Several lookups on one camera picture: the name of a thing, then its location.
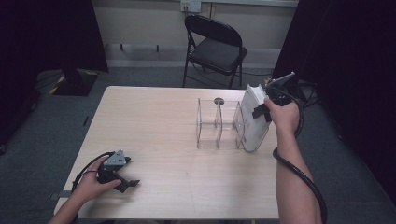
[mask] acrylic divider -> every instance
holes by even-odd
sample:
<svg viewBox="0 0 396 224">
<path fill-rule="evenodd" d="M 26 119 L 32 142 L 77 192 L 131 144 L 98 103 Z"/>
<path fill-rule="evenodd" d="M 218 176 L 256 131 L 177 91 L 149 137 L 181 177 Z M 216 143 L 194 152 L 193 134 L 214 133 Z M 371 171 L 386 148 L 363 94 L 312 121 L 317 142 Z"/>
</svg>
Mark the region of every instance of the acrylic divider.
<svg viewBox="0 0 396 224">
<path fill-rule="evenodd" d="M 197 147 L 233 149 L 242 146 L 245 126 L 238 101 L 198 99 Z"/>
</svg>

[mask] cable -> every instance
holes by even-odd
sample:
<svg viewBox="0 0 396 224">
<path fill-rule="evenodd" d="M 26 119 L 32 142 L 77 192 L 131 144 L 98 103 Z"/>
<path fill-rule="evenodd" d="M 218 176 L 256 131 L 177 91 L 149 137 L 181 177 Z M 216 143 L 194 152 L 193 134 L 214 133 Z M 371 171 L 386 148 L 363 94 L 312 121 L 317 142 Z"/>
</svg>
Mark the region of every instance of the cable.
<svg viewBox="0 0 396 224">
<path fill-rule="evenodd" d="M 288 96 L 292 101 L 294 101 L 297 104 L 298 109 L 299 109 L 299 114 L 300 114 L 299 124 L 298 124 L 296 132 L 294 133 L 294 136 L 297 137 L 300 134 L 301 129 L 303 128 L 303 124 L 304 124 L 304 111 L 303 111 L 304 107 L 303 107 L 302 103 L 300 102 L 300 100 L 298 100 L 297 98 L 288 94 L 285 91 L 282 91 L 282 90 L 280 90 L 278 88 L 274 88 L 274 87 L 268 87 L 268 88 L 271 90 L 278 91 L 278 92 L 284 94 L 285 96 Z M 305 182 L 305 184 L 312 190 L 312 192 L 314 193 L 314 195 L 317 198 L 318 203 L 319 203 L 320 216 L 321 216 L 322 223 L 325 224 L 327 221 L 327 206 L 323 199 L 323 196 L 321 195 L 320 191 L 318 190 L 318 188 L 314 184 L 314 182 L 310 178 L 308 178 L 299 168 L 297 168 L 295 165 L 293 165 L 291 162 L 280 157 L 279 154 L 277 153 L 277 148 L 274 149 L 273 156 L 276 160 L 280 161 L 282 164 L 284 164 L 286 167 L 288 167 L 292 172 L 294 172 L 297 176 L 299 176 Z"/>
<path fill-rule="evenodd" d="M 82 169 L 81 172 L 79 172 L 79 174 L 76 176 L 75 181 L 73 181 L 72 193 L 76 189 L 76 187 L 77 187 L 77 185 L 79 183 L 79 180 L 88 172 L 88 171 L 87 172 L 85 172 L 85 171 L 88 169 L 88 167 L 90 167 L 90 165 L 92 165 L 94 162 L 96 162 L 100 158 L 102 158 L 104 156 L 112 156 L 112 155 L 114 155 L 114 153 L 116 153 L 116 152 L 114 152 L 114 151 L 113 152 L 106 152 L 106 153 L 103 153 L 102 155 L 96 157 L 92 161 L 90 161 L 90 163 L 88 163 L 88 165 L 86 165 L 84 167 L 84 169 Z"/>
</svg>

